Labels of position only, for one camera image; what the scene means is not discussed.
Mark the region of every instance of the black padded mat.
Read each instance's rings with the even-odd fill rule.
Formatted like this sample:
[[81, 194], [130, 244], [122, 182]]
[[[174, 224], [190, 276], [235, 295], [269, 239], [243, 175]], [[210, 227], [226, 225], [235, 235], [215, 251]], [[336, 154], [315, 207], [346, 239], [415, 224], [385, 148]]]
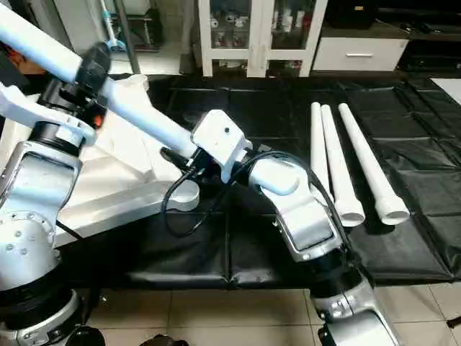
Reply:
[[[332, 106], [341, 144], [367, 220], [349, 229], [378, 284], [461, 279], [461, 106], [431, 81], [396, 79], [158, 78], [154, 105], [192, 129], [204, 112], [225, 110], [255, 147], [309, 160], [310, 103]], [[374, 209], [337, 104], [348, 102], [411, 219], [383, 225]], [[216, 190], [203, 189], [198, 212]], [[190, 239], [169, 236], [158, 216], [89, 239], [105, 275], [102, 285], [142, 288], [308, 287], [278, 230], [271, 205], [235, 186], [224, 205]], [[196, 213], [169, 216], [179, 230]], [[71, 278], [85, 285], [81, 245], [62, 248]]]

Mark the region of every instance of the tiled floor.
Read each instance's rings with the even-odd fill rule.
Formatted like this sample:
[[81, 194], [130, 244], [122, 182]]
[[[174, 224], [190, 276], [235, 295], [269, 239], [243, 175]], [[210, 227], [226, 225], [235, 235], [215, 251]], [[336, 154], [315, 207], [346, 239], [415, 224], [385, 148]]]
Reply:
[[[461, 346], [461, 283], [377, 288], [406, 346]], [[316, 316], [302, 290], [105, 291], [90, 325], [107, 346], [138, 346], [162, 333], [191, 346], [318, 346]]]

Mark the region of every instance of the white robotic arm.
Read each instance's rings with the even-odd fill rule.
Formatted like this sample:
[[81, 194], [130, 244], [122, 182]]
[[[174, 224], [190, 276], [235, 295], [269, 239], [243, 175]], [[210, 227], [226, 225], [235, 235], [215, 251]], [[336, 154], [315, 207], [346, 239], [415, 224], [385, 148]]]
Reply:
[[[82, 59], [1, 4], [0, 40], [60, 80], [81, 84]], [[134, 102], [134, 91], [109, 78], [100, 92], [108, 108], [190, 164], [205, 152], [219, 164], [223, 182], [231, 183], [234, 172], [251, 163], [248, 184], [271, 200], [290, 254], [313, 278], [314, 306], [326, 322], [324, 345], [398, 345], [372, 287], [348, 258], [350, 246], [334, 209], [311, 195], [308, 167], [289, 154], [256, 158], [251, 142], [223, 111], [209, 112], [190, 133], [151, 105]], [[13, 86], [0, 85], [0, 113], [34, 128], [30, 140], [15, 149], [0, 183], [0, 312], [6, 317], [0, 338], [8, 346], [82, 345], [76, 342], [85, 333], [100, 338], [94, 330], [75, 328], [78, 299], [58, 282], [59, 260], [51, 247], [56, 216], [80, 172], [79, 149], [94, 142], [95, 132], [78, 117], [27, 100]]]

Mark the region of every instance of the cabinet frame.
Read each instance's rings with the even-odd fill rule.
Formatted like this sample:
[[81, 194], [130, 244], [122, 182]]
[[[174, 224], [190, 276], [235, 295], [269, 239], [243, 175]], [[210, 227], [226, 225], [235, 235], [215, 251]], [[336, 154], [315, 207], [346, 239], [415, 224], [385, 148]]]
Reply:
[[275, 0], [251, 0], [248, 48], [212, 48], [211, 1], [198, 0], [203, 76], [213, 75], [212, 61], [215, 59], [247, 60], [247, 77], [265, 77], [271, 60], [299, 60], [302, 62], [300, 77], [309, 76], [328, 0], [315, 1], [313, 18], [303, 49], [272, 49], [272, 17]]

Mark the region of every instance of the cable connector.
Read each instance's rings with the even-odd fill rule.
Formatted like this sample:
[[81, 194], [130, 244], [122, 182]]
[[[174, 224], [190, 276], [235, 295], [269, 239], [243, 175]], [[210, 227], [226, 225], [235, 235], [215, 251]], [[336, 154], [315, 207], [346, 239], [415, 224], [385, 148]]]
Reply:
[[194, 169], [197, 175], [201, 175], [207, 168], [211, 167], [214, 164], [214, 160], [202, 148], [198, 148], [191, 156], [190, 160], [187, 162], [187, 167], [189, 169]]

